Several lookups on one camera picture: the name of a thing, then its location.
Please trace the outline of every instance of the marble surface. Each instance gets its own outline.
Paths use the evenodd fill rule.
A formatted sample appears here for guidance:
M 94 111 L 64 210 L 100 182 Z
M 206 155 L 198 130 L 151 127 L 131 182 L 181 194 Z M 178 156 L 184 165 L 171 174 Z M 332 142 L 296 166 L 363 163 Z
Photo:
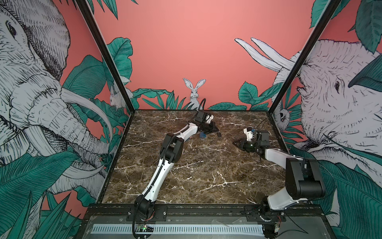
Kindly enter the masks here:
M 190 111 L 137 111 L 103 198 L 103 203 L 134 203 L 158 165 L 166 133 L 177 132 L 194 116 Z M 279 148 L 264 112 L 213 112 L 222 133 L 184 143 L 183 154 L 167 175 L 158 203 L 259 203 L 284 186 L 285 170 L 236 148 L 245 127 L 265 120 L 271 146 Z

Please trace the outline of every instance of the white tusk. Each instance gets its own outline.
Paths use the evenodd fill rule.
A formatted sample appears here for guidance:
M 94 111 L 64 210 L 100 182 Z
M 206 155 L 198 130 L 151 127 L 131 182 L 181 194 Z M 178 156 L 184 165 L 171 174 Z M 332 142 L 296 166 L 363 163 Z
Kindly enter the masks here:
M 268 44 L 256 39 L 251 38 L 251 40 L 274 62 L 281 65 L 282 67 L 291 70 L 295 63 L 291 60 L 286 59 L 280 55 L 275 49 L 270 47 Z
M 48 142 L 40 126 L 30 126 L 24 129 L 24 133 L 28 137 L 29 142 L 42 156 L 50 156 L 57 153 Z
M 94 170 L 84 170 L 71 165 L 64 171 L 64 173 L 62 173 L 62 175 L 71 179 L 85 179 L 88 177 L 93 177 L 94 175 L 99 173 L 103 168 L 103 166 L 100 166 Z
M 107 127 L 109 128 L 110 141 L 112 140 L 113 128 L 110 124 L 109 118 L 98 106 L 95 105 L 95 103 L 65 88 L 61 89 L 61 99 L 66 103 L 78 104 L 97 113 L 106 122 Z
M 267 57 L 261 55 L 258 51 L 256 51 L 255 48 L 253 48 L 251 45 L 246 43 L 245 41 L 236 38 L 235 41 L 239 43 L 248 53 L 249 55 L 260 65 L 267 67 L 270 70 L 273 71 L 280 71 L 282 66 L 277 64 L 276 62 L 269 60 Z

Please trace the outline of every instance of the elephant eye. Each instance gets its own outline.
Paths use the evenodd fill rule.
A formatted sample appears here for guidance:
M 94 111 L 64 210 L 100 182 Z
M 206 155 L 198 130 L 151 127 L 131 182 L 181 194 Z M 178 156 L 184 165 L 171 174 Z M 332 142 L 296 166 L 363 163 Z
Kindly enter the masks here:
M 14 29 L 14 27 L 12 27 L 11 23 L 9 21 L 6 21 L 5 22 L 5 25 L 6 27 L 8 28 L 8 31 L 11 33 L 11 35 L 13 36 L 13 38 L 15 37 L 15 35 L 17 35 L 17 32 L 16 30 Z
M 337 90 L 337 93 L 340 93 L 338 90 L 340 88 L 340 83 L 337 81 L 334 85 L 334 88 Z

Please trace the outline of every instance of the blue object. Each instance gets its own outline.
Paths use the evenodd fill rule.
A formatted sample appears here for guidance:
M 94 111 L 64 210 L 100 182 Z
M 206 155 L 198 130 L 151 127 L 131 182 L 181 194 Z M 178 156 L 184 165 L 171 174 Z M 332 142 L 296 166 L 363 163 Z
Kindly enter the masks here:
M 206 138 L 207 137 L 207 135 L 205 134 L 205 133 L 203 133 L 203 132 L 200 132 L 200 136 L 199 136 L 200 138 Z

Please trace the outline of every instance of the mural wall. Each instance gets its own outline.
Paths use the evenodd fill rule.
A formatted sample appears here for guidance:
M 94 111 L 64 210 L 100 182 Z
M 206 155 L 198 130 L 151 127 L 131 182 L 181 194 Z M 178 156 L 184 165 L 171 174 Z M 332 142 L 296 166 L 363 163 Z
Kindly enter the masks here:
M 72 1 L 0 0 L 0 46 L 0 238 L 71 238 L 110 169 L 126 103 Z
M 336 12 L 274 117 L 290 153 L 318 160 L 327 194 L 315 203 L 337 238 L 380 238 L 382 1 Z
M 132 61 L 125 85 L 136 109 L 196 109 L 206 98 L 213 110 L 268 110 L 277 73 L 292 68 L 312 31 L 314 0 L 88 2 L 107 43 L 131 40 L 129 59 L 115 61 L 120 71 Z

